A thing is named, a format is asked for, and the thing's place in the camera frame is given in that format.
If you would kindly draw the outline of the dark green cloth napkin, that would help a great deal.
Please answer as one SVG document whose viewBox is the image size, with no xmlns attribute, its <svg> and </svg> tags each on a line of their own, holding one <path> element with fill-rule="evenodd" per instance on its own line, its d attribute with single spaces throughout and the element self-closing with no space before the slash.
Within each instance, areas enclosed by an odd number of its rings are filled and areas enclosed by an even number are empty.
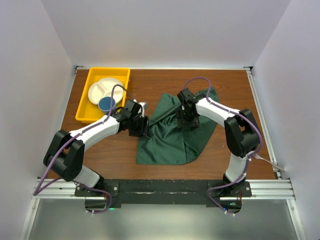
<svg viewBox="0 0 320 240">
<path fill-rule="evenodd" d="M 184 165 L 198 158 L 217 123 L 200 116 L 199 127 L 178 128 L 176 110 L 181 102 L 168 93 L 161 95 L 149 120 L 150 137 L 138 140 L 136 163 L 140 165 Z"/>
</svg>

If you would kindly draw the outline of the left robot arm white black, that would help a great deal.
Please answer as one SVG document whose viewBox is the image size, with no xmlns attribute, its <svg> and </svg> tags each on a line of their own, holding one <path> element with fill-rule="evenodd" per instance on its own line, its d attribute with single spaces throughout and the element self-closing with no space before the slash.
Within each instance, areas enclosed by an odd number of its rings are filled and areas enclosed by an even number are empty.
<svg viewBox="0 0 320 240">
<path fill-rule="evenodd" d="M 59 130 L 43 159 L 43 164 L 63 180 L 86 186 L 92 196 L 99 196 L 104 190 L 101 175 L 83 165 L 85 152 L 101 140 L 128 131 L 130 136 L 142 137 L 148 134 L 149 117 L 145 115 L 146 102 L 128 100 L 120 111 L 113 110 L 90 125 L 66 132 Z"/>
</svg>

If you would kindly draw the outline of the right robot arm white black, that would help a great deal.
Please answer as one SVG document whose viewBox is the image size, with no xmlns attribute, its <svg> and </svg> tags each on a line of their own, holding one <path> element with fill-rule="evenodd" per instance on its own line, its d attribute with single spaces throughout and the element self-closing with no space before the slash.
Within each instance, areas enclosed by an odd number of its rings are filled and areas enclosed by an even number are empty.
<svg viewBox="0 0 320 240">
<path fill-rule="evenodd" d="M 263 137 L 252 112 L 222 105 L 208 94 L 194 95 L 188 88 L 181 90 L 177 97 L 181 107 L 177 110 L 177 126 L 180 129 L 198 127 L 199 117 L 206 117 L 224 128 L 226 145 L 230 151 L 229 165 L 223 175 L 223 185 L 207 190 L 223 192 L 230 197 L 240 190 L 252 155 L 259 151 Z"/>
</svg>

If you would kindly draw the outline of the blue plastic cup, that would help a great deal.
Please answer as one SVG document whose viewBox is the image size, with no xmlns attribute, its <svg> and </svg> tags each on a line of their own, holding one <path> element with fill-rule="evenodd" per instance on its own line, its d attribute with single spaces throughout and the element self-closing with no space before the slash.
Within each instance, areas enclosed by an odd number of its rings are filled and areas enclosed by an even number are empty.
<svg viewBox="0 0 320 240">
<path fill-rule="evenodd" d="M 98 102 L 98 108 L 104 114 L 106 114 L 109 111 L 114 110 L 116 108 L 116 105 L 117 105 L 117 103 L 116 103 L 115 99 L 110 96 L 103 97 Z"/>
</svg>

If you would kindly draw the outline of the yellow plastic bin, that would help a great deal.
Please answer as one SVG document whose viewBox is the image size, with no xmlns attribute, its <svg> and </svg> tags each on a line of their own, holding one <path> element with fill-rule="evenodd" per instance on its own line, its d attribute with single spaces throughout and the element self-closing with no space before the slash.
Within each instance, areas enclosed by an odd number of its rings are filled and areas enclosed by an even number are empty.
<svg viewBox="0 0 320 240">
<path fill-rule="evenodd" d="M 84 124 L 99 120 L 104 114 L 98 107 L 104 97 L 113 97 L 117 107 L 125 104 L 130 77 L 129 68 L 92 67 L 88 72 L 75 119 Z"/>
</svg>

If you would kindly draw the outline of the white divided plate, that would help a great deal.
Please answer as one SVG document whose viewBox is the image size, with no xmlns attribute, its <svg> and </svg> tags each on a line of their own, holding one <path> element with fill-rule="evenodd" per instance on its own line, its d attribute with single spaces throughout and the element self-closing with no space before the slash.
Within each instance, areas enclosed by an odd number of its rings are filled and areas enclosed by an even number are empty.
<svg viewBox="0 0 320 240">
<path fill-rule="evenodd" d="M 88 90 L 88 99 L 94 104 L 98 105 L 100 99 L 103 97 L 110 97 L 112 89 L 115 85 L 124 86 L 122 82 L 113 77 L 101 78 L 98 82 L 93 83 Z M 124 89 L 117 86 L 113 92 L 113 98 L 118 104 L 124 97 Z"/>
</svg>

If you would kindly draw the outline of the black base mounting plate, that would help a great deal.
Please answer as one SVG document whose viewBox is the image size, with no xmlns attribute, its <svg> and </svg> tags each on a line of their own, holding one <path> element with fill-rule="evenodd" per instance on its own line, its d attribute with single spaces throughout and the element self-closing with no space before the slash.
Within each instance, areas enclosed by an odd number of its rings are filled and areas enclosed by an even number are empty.
<svg viewBox="0 0 320 240">
<path fill-rule="evenodd" d="M 84 197 L 86 209 L 95 211 L 124 205 L 204 205 L 238 213 L 242 200 L 252 196 L 250 183 L 243 180 L 222 188 L 224 184 L 222 180 L 106 179 L 103 192 L 78 186 L 74 195 Z"/>
</svg>

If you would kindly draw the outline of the silver metal fork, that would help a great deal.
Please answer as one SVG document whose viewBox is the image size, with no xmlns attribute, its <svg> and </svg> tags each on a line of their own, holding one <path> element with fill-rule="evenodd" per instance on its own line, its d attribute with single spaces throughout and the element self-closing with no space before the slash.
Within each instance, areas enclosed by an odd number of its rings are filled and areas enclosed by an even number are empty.
<svg viewBox="0 0 320 240">
<path fill-rule="evenodd" d="M 256 153 L 252 157 L 257 159 L 257 160 L 262 160 L 262 161 L 265 161 L 265 162 L 271 164 L 274 168 L 278 169 L 279 171 L 283 171 L 283 172 L 285 171 L 285 169 L 283 167 L 279 166 L 277 163 L 274 163 L 274 162 L 272 162 L 270 160 L 267 160 L 267 159 L 261 157 L 260 155 L 258 155 Z"/>
</svg>

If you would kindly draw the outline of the aluminium table frame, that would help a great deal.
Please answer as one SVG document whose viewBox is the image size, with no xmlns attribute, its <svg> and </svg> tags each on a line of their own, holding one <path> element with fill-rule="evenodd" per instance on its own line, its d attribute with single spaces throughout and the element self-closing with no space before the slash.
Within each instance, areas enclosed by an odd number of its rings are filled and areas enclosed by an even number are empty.
<svg viewBox="0 0 320 240">
<path fill-rule="evenodd" d="M 263 213 L 272 211 L 270 219 L 266 221 L 262 227 L 258 227 L 257 218 L 235 223 L 233 218 L 238 217 L 239 212 L 232 213 L 224 209 L 224 214 L 206 216 L 207 221 L 214 221 L 214 233 L 209 235 L 210 239 L 223 238 L 235 240 L 238 238 L 238 233 L 245 234 L 247 239 L 251 239 L 253 233 L 260 233 L 262 231 L 266 231 L 266 234 L 263 236 L 264 239 L 270 239 L 272 234 L 276 234 L 279 239 L 304 240 L 306 238 L 297 210 L 296 196 L 292 183 L 289 179 L 282 179 L 280 170 L 273 167 L 273 171 L 276 176 L 273 180 L 247 180 L 250 183 L 252 196 L 242 199 L 242 205 L 244 201 L 253 201 L 256 210 L 260 210 Z M 32 238 L 36 224 L 40 222 L 40 214 L 43 212 L 41 207 L 43 201 L 65 201 L 66 214 L 68 216 L 71 215 L 74 204 L 77 202 L 82 201 L 85 207 L 86 199 L 75 196 L 75 190 L 78 187 L 77 184 L 65 182 L 61 179 L 57 181 L 48 179 L 45 183 L 47 184 L 47 188 L 31 198 L 27 216 L 20 234 L 20 239 L 22 240 L 30 240 Z M 115 211 L 124 207 L 130 207 L 135 210 L 138 207 L 149 205 L 157 207 L 180 206 L 184 212 L 200 206 L 207 209 L 211 208 L 205 205 L 194 204 L 125 204 L 120 208 L 110 208 L 110 206 L 106 206 L 103 210 Z M 94 215 L 102 210 L 88 210 L 85 207 L 85 211 L 87 214 Z"/>
</svg>

